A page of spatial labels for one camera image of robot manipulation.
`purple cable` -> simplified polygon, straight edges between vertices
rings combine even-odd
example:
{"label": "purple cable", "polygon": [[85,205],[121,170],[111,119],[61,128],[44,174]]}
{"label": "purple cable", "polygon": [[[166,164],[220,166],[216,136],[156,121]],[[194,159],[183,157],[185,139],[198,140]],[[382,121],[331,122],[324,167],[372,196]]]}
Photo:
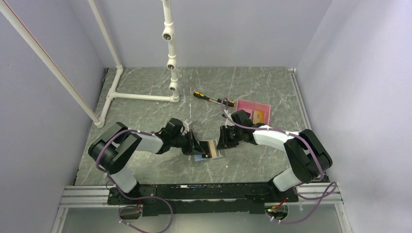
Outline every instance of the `purple cable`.
{"label": "purple cable", "polygon": [[[227,115],[227,113],[225,112],[225,109],[224,109],[225,106],[226,106],[226,110],[228,109],[228,101],[229,101],[229,100],[228,100],[227,97],[223,98],[223,99],[222,99],[222,102],[221,102],[221,108],[222,108],[222,112],[223,112],[224,116],[226,117],[226,119],[229,120],[232,124],[234,124],[234,125],[236,125],[236,126],[238,126],[238,127],[240,127],[240,128],[244,128],[244,129],[248,129],[248,130],[271,130],[271,131],[277,131],[277,132],[281,132],[281,133],[286,134],[286,131],[285,131],[285,130],[279,129],[279,128],[270,128],[270,129],[268,129],[268,128],[253,128],[253,127],[246,127],[246,126],[243,126],[243,125],[240,125],[240,124],[235,123],[235,122]],[[314,161],[315,164],[316,164],[316,167],[317,167],[318,170],[319,170],[319,173],[320,173],[320,178],[319,178],[319,179],[320,179],[320,180],[323,179],[324,175],[323,175],[323,171],[322,171],[321,165],[319,164],[319,161],[318,161],[318,159],[316,158],[315,153],[313,152],[312,148],[309,146],[309,143],[307,143],[307,141],[306,141],[305,139],[303,139],[302,137],[300,137],[299,135],[296,135],[296,134],[294,134],[294,133],[289,133],[289,135],[291,135],[291,136],[293,136],[293,137],[296,137],[296,138],[299,139],[301,142],[303,142],[303,144],[305,144],[305,146],[308,148],[308,150],[309,150],[309,152],[310,152],[310,155],[311,155],[312,158],[313,158],[313,161]],[[333,188],[332,188],[332,191],[327,192],[327,190],[328,190],[332,185],[334,185]],[[299,197],[301,197],[301,198],[303,198],[303,199],[306,199],[306,200],[319,200],[319,201],[318,201],[318,203],[315,205],[315,207],[311,210],[311,212],[309,212],[309,214],[306,215],[306,217],[304,217],[303,219],[298,220],[298,221],[291,221],[291,222],[284,222],[284,221],[282,222],[282,221],[280,221],[280,223],[284,223],[284,224],[296,224],[296,223],[301,223],[301,222],[305,221],[305,220],[308,219],[308,218],[313,214],[313,212],[315,212],[315,210],[319,207],[322,199],[325,198],[325,197],[327,197],[327,196],[329,196],[329,195],[331,195],[331,194],[335,191],[335,189],[336,189],[337,187],[338,187],[338,184],[337,184],[336,182],[331,182],[331,183],[326,187],[326,189],[325,189],[325,191],[323,192],[323,194],[322,194],[321,196],[315,197],[315,198],[307,198],[307,197],[304,197],[304,196],[300,195],[300,194],[297,192],[296,188],[294,187],[293,190],[294,190],[294,192],[295,192]]]}
{"label": "purple cable", "polygon": [[[131,133],[140,133],[140,134],[145,134],[145,135],[149,135],[149,136],[152,136],[152,135],[153,135],[153,134],[151,134],[151,133],[141,132],[141,131],[138,131],[138,130],[123,130],[123,131],[118,132],[116,135],[114,135],[114,136],[106,143],[106,145],[103,147],[102,151],[100,151],[99,156],[97,156],[97,159],[96,159],[96,168],[97,168],[98,170],[100,170],[100,171],[102,171],[102,172],[104,172],[104,173],[107,172],[106,170],[104,170],[103,168],[100,167],[100,160],[102,159],[102,156],[103,156],[104,152],[105,152],[105,151],[107,150],[107,148],[114,142],[114,140],[116,140],[116,138],[118,138],[120,135],[122,135],[122,134],[124,134],[124,133],[128,133],[128,132],[131,132]],[[116,184],[116,182],[113,180],[113,178],[112,178],[109,174],[107,174],[107,177],[108,177],[108,179],[109,179],[113,184]],[[173,221],[173,209],[172,209],[172,206],[171,206],[165,199],[160,198],[160,197],[156,197],[156,196],[146,196],[146,197],[140,197],[140,198],[131,198],[131,197],[128,197],[128,196],[123,192],[123,190],[121,190],[117,185],[116,185],[116,188],[117,188],[117,190],[119,191],[119,193],[120,193],[122,196],[124,196],[124,198],[129,199],[129,200],[158,199],[158,200],[161,200],[162,202],[164,202],[164,203],[167,204],[168,208],[170,209],[170,214],[171,214],[170,222],[169,222],[169,224],[167,225],[167,227],[166,227],[165,229],[163,229],[163,230],[161,230],[161,231],[159,231],[159,232],[156,232],[156,233],[163,233],[163,232],[167,231],[167,229],[169,229],[169,227],[172,225],[172,221]],[[144,230],[142,230],[142,229],[139,229],[139,228],[135,227],[134,225],[132,225],[132,224],[124,221],[123,219],[121,219],[121,216],[120,216],[120,215],[121,215],[122,211],[125,210],[125,209],[131,209],[132,207],[133,207],[133,208],[138,208],[138,207],[136,207],[136,206],[128,205],[128,206],[125,206],[125,207],[123,207],[123,208],[121,208],[121,209],[119,210],[118,215],[119,215],[119,220],[120,220],[120,222],[123,223],[123,224],[125,224],[125,225],[127,225],[127,226],[129,226],[129,227],[131,227],[131,228],[133,228],[133,229],[135,229],[135,230],[137,230],[137,231],[139,231],[139,232],[149,233],[149,232],[146,232],[146,231],[144,231]]]}

